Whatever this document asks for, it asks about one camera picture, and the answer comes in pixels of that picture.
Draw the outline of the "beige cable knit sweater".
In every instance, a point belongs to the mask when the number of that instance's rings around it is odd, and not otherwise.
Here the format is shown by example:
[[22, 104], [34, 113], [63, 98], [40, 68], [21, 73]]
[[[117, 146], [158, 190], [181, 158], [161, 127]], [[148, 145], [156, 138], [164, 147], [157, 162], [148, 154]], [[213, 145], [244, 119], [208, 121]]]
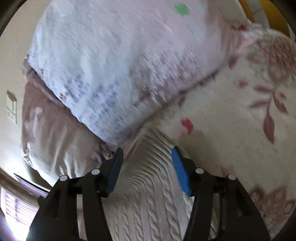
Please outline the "beige cable knit sweater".
[[114, 192], [103, 200], [113, 240], [183, 239], [194, 199], [180, 188], [174, 146], [158, 129], [144, 128], [125, 154]]

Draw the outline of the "window with curtain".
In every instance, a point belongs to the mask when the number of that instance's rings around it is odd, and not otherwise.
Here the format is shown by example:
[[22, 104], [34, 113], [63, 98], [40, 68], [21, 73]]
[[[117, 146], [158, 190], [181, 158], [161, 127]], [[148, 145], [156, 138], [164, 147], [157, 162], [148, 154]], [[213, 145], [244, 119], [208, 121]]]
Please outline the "window with curtain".
[[15, 178], [1, 170], [1, 212], [8, 225], [10, 240], [26, 240], [39, 209], [38, 198]]

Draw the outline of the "white wall switch panel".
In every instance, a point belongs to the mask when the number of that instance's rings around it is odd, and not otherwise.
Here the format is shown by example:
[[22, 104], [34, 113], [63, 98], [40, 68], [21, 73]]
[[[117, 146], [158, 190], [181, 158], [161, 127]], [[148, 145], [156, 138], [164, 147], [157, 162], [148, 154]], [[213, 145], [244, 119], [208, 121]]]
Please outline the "white wall switch panel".
[[6, 92], [6, 112], [8, 119], [17, 124], [17, 99], [9, 90]]

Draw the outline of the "right lavender print pillow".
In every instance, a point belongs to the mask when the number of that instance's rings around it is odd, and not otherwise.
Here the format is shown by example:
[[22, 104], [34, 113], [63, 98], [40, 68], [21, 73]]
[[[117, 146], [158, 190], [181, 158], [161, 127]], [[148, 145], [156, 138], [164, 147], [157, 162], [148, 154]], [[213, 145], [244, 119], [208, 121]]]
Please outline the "right lavender print pillow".
[[217, 1], [51, 1], [28, 63], [81, 123], [119, 146], [243, 38]]

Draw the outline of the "wall mounted television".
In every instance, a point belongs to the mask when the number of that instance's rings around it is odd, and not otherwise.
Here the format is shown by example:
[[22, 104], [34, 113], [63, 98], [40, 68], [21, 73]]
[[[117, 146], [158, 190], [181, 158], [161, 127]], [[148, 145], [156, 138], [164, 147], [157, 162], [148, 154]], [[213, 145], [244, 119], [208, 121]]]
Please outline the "wall mounted television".
[[24, 178], [22, 178], [21, 176], [14, 174], [17, 181], [33, 196], [39, 197], [46, 197], [48, 195], [48, 191], [46, 191], [45, 189], [38, 187], [37, 185], [25, 180]]

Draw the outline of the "floral bed quilt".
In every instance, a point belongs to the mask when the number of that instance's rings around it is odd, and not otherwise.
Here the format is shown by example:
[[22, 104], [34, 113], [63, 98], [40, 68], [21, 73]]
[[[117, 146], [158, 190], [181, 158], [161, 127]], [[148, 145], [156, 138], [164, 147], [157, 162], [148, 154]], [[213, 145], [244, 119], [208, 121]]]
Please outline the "floral bed quilt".
[[246, 36], [249, 46], [151, 122], [208, 172], [236, 175], [275, 238], [295, 210], [295, 42], [271, 29]]

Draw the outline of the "left pink floral pillow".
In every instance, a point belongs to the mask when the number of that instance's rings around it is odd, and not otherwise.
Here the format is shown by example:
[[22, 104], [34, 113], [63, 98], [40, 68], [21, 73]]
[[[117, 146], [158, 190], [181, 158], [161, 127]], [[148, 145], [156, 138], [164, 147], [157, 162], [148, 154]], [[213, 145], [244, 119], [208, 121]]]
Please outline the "left pink floral pillow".
[[100, 167], [116, 148], [102, 141], [48, 89], [27, 61], [22, 107], [22, 151], [27, 164], [53, 185]]

